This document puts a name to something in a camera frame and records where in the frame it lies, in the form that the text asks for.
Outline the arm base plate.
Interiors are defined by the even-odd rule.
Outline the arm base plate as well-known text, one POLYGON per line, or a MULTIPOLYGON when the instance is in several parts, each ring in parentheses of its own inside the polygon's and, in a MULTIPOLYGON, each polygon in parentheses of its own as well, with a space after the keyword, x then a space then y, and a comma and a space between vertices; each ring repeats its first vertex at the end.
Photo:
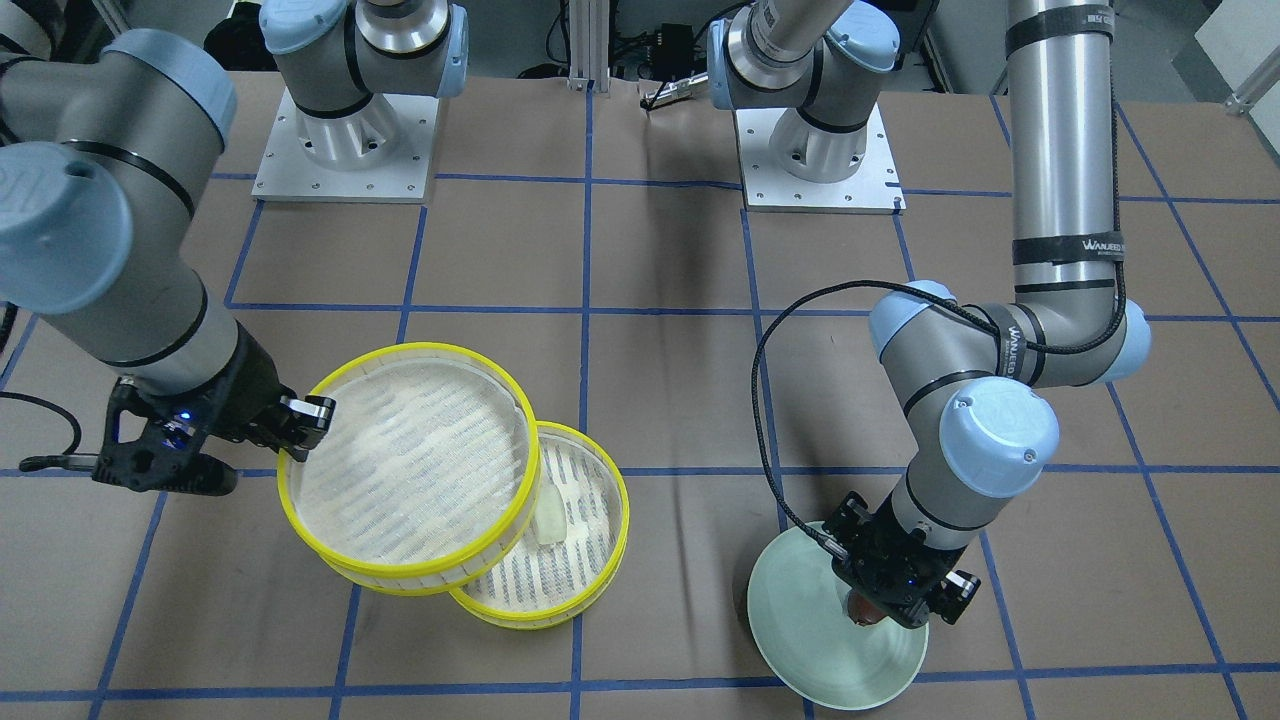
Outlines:
POLYGON ((852 133, 809 126, 795 109, 733 111, 749 211, 895 214, 906 209, 881 108, 852 133))
POLYGON ((301 111, 284 92, 251 193, 265 202, 426 200, 440 102, 376 94, 346 118, 301 111))

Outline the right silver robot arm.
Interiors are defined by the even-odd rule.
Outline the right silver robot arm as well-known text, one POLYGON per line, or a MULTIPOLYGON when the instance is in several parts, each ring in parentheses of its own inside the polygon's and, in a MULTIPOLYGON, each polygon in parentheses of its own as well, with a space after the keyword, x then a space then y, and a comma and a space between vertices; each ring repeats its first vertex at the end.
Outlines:
POLYGON ((124 32, 93 64, 3 53, 3 299, 118 375, 100 450, 73 438, 22 471, 223 496, 237 475, 207 438, 302 462, 329 432, 334 401, 282 384, 180 256, 236 108, 219 63, 160 29, 124 32))

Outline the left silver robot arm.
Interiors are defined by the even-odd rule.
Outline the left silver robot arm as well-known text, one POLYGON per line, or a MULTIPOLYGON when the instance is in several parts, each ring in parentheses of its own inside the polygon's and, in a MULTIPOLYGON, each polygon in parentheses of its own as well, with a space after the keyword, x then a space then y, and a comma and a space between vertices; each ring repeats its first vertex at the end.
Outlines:
POLYGON ((879 507, 850 493, 809 530, 864 626, 955 623, 979 587, 956 562, 1057 448, 1039 389, 1117 380, 1149 355, 1124 277, 1114 4, 1012 1, 1007 22, 1015 299, 884 286, 869 331, 916 454, 879 507))

